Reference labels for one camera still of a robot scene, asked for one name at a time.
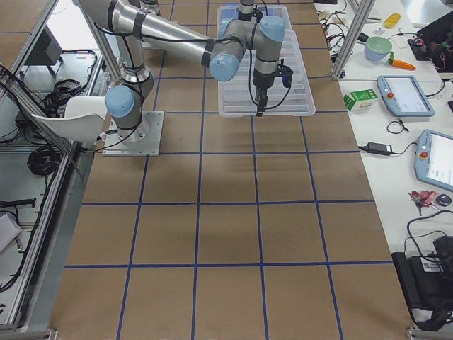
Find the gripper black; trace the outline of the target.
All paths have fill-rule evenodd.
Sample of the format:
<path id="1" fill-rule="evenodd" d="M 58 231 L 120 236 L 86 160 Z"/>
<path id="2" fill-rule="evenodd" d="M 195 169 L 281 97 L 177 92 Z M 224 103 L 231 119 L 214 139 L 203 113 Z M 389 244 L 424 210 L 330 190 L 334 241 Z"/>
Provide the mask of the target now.
<path id="1" fill-rule="evenodd" d="M 256 116 L 261 117 L 266 110 L 268 103 L 268 89 L 273 86 L 274 81 L 279 77 L 278 72 L 264 74 L 253 73 L 253 85 L 256 87 Z"/>

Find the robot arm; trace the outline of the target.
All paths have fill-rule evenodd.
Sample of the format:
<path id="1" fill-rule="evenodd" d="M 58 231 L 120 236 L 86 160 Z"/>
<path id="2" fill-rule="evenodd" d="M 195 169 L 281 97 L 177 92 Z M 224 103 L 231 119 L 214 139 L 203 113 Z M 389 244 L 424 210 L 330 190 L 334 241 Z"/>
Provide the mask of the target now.
<path id="1" fill-rule="evenodd" d="M 249 53 L 254 70 L 249 74 L 248 92 L 257 115 L 269 109 L 267 90 L 276 77 L 282 78 L 285 88 L 291 87 L 292 73 L 279 60 L 285 22 L 278 16 L 255 13 L 253 1 L 240 2 L 238 17 L 222 26 L 216 39 L 148 11 L 142 1 L 79 1 L 78 5 L 99 31 L 116 37 L 120 86 L 127 102 L 121 103 L 117 91 L 112 90 L 106 105 L 127 142 L 144 139 L 148 128 L 142 120 L 142 109 L 154 78 L 144 63 L 144 41 L 200 63 L 222 82 L 235 77 L 240 61 Z"/>
<path id="2" fill-rule="evenodd" d="M 252 21 L 252 18 L 255 18 L 259 23 L 262 17 L 263 13 L 258 10 L 254 0 L 240 0 L 237 16 L 239 20 Z"/>

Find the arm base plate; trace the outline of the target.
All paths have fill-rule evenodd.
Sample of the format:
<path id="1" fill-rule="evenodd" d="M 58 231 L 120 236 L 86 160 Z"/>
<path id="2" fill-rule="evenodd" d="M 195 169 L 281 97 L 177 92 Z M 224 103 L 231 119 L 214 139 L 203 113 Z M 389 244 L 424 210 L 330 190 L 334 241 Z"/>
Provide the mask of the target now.
<path id="1" fill-rule="evenodd" d="M 158 156 L 165 113 L 144 111 L 139 127 L 129 136 L 129 132 L 119 129 L 107 135 L 102 155 L 106 157 Z"/>

